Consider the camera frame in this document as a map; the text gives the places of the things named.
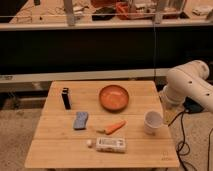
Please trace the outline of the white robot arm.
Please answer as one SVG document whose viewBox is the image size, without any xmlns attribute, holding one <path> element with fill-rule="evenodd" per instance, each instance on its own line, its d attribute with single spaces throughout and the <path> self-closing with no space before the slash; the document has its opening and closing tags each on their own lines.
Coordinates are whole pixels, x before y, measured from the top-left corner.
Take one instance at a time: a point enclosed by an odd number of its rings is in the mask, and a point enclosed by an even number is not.
<svg viewBox="0 0 213 171">
<path fill-rule="evenodd" d="M 213 85 L 206 79 L 208 65 L 201 60 L 178 65 L 168 70 L 167 84 L 162 90 L 162 99 L 168 108 L 179 106 L 187 97 L 213 113 Z"/>
</svg>

